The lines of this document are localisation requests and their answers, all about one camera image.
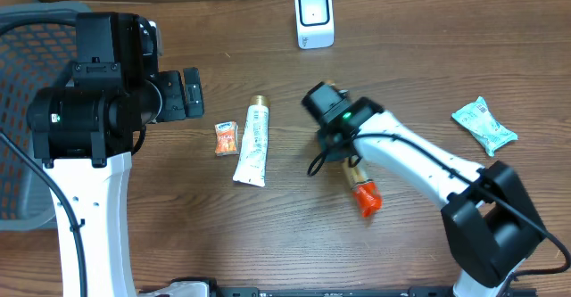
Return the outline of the teal snack packet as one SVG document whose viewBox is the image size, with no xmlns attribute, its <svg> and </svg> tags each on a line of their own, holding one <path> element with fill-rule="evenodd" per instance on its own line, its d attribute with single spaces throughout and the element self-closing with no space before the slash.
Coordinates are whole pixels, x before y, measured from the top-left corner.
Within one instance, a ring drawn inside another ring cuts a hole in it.
<svg viewBox="0 0 571 297">
<path fill-rule="evenodd" d="M 494 118 L 482 96 L 455 111 L 451 117 L 474 137 L 490 157 L 502 146 L 518 140 L 515 132 Z"/>
</svg>

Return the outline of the small orange sachet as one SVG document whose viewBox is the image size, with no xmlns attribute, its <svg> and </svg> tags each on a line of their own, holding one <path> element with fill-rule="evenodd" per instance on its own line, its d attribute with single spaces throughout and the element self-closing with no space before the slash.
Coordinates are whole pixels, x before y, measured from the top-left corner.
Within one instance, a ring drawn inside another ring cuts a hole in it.
<svg viewBox="0 0 571 297">
<path fill-rule="evenodd" d="M 217 156 L 238 154 L 238 125 L 235 121 L 222 122 L 215 125 Z"/>
</svg>

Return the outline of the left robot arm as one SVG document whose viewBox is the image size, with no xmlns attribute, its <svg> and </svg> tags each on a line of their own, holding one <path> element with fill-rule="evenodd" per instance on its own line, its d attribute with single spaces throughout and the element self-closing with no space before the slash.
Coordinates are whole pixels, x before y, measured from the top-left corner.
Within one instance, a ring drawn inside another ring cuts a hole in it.
<svg viewBox="0 0 571 297">
<path fill-rule="evenodd" d="M 160 32 L 142 16 L 85 12 L 75 30 L 76 60 L 27 112 L 38 171 L 53 197 L 63 292 L 133 296 L 132 157 L 148 125 L 203 116 L 200 76 L 195 68 L 159 71 Z"/>
</svg>

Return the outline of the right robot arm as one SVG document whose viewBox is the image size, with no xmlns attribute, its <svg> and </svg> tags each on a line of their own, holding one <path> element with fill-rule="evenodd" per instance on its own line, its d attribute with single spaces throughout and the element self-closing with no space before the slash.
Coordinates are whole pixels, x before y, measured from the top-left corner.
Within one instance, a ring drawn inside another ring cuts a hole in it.
<svg viewBox="0 0 571 297">
<path fill-rule="evenodd" d="M 515 170 L 501 161 L 486 168 L 426 141 L 367 97 L 350 100 L 327 83 L 313 87 L 303 107 L 319 124 L 325 161 L 348 168 L 368 162 L 415 187 L 441 212 L 452 257 L 461 268 L 455 296 L 502 296 L 517 269 L 543 241 L 544 224 Z"/>
</svg>

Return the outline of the white tube gold cap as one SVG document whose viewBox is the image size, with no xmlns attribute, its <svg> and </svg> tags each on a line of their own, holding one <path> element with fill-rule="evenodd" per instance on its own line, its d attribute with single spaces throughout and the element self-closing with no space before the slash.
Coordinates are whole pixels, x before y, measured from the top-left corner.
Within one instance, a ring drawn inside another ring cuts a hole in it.
<svg viewBox="0 0 571 297">
<path fill-rule="evenodd" d="M 265 186 L 265 172 L 269 145 L 269 99 L 254 95 L 247 109 L 242 146 L 235 182 L 251 186 Z"/>
</svg>

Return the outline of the orange spaghetti packet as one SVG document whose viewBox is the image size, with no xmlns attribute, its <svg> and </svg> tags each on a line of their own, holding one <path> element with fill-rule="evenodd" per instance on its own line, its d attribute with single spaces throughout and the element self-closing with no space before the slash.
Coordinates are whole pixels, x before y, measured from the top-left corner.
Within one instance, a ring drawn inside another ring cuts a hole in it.
<svg viewBox="0 0 571 297">
<path fill-rule="evenodd" d="M 365 164 L 358 163 L 351 167 L 350 160 L 345 159 L 342 167 L 362 217 L 368 218 L 380 210 L 383 199 Z"/>
</svg>

